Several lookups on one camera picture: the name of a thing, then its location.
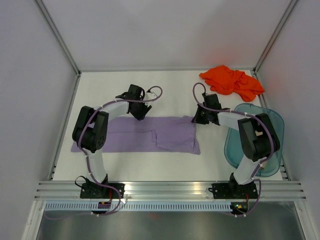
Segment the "purple t-shirt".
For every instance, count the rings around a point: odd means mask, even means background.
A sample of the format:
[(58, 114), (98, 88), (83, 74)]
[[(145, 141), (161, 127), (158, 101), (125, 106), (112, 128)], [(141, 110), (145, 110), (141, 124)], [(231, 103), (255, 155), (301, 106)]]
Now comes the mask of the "purple t-shirt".
[(103, 153), (188, 153), (200, 155), (192, 116), (117, 117), (110, 121)]

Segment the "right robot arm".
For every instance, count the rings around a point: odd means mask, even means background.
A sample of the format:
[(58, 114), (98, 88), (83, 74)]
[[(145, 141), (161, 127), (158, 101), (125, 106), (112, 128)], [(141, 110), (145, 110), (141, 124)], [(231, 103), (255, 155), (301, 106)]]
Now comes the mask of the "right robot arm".
[(230, 175), (228, 192), (241, 197), (254, 182), (263, 161), (269, 160), (280, 149), (280, 141), (270, 117), (266, 113), (249, 114), (222, 108), (216, 94), (202, 93), (203, 102), (197, 103), (192, 119), (195, 124), (215, 124), (238, 131), (243, 157)]

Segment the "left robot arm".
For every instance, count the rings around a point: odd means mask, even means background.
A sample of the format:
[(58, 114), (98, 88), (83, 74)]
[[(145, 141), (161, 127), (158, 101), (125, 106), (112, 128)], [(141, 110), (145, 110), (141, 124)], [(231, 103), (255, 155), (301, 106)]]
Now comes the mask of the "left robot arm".
[(104, 167), (102, 148), (107, 140), (110, 121), (125, 114), (131, 114), (141, 121), (151, 110), (151, 102), (159, 97), (151, 89), (131, 84), (128, 91), (116, 96), (97, 108), (83, 106), (80, 109), (72, 132), (72, 139), (84, 154), (87, 179), (92, 182), (91, 191), (98, 198), (109, 193), (108, 174)]

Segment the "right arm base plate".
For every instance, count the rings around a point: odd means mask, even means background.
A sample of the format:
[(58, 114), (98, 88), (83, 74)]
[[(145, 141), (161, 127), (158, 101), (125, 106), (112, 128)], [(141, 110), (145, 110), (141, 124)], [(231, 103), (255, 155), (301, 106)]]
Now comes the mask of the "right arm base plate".
[(257, 199), (258, 190), (255, 183), (248, 183), (245, 185), (231, 186), (229, 183), (212, 183), (208, 191), (212, 193), (215, 200), (236, 200), (236, 199)]

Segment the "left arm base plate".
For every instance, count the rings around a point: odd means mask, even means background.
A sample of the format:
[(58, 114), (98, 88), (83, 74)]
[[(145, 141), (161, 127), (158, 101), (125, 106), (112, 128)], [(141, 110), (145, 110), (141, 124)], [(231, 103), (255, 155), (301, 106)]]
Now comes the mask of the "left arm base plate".
[(108, 183), (107, 176), (101, 184), (108, 187), (100, 186), (82, 175), (75, 179), (74, 184), (80, 188), (81, 199), (122, 199), (125, 193), (124, 183)]

